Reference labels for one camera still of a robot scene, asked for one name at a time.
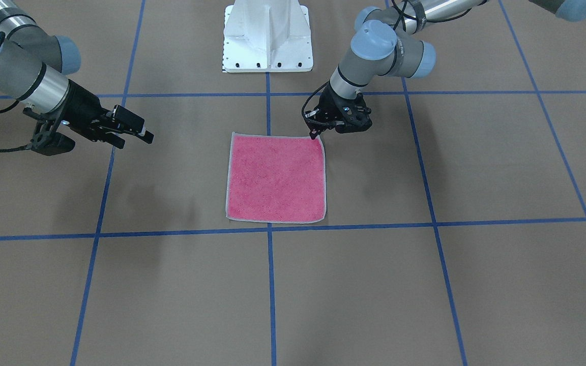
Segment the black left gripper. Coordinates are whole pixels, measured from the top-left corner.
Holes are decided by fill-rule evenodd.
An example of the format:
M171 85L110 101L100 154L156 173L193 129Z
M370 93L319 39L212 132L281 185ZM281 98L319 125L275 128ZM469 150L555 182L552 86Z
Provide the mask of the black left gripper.
M335 131L339 134L365 132L372 127L371 109L367 106L364 95L358 93L356 98L340 97L330 86L326 86L320 95L316 108L326 112L335 121ZM311 129L311 139L321 134L320 128Z

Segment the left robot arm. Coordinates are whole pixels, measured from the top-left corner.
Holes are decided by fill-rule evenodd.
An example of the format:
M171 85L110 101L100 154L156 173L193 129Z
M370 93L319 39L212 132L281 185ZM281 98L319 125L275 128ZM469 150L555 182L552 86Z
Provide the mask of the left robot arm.
M364 132L372 127L363 90L377 76L420 78L432 72L436 51L414 34L433 24L463 18L482 1L392 1L367 7L355 19L355 34L332 77L318 88L318 104L301 116L311 139L322 132Z

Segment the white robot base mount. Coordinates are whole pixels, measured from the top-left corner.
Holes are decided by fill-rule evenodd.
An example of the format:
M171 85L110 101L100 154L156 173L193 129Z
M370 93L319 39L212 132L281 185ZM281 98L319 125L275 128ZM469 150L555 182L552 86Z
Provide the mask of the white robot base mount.
M225 73L313 69L309 9L298 1L235 1L224 10Z

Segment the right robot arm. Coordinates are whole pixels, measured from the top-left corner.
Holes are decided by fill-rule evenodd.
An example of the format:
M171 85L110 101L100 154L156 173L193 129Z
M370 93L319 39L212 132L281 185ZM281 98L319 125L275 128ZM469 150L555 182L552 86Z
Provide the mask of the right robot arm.
M116 148L124 147L121 134L153 143L143 118L119 105L105 109L97 95L70 79L80 65L79 49L70 38L47 34L14 1L0 1L0 92L36 121L30 141L10 152L70 152L75 143L59 133L60 125Z

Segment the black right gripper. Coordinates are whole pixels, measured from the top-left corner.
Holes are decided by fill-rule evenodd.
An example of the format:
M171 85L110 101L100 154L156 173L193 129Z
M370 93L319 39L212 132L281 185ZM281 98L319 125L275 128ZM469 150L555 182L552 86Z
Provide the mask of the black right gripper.
M115 132L133 135L147 144L154 140L144 118L123 106L105 109L96 95L72 80L68 81L61 114L70 130L90 141L108 143L118 149L124 148L125 141Z

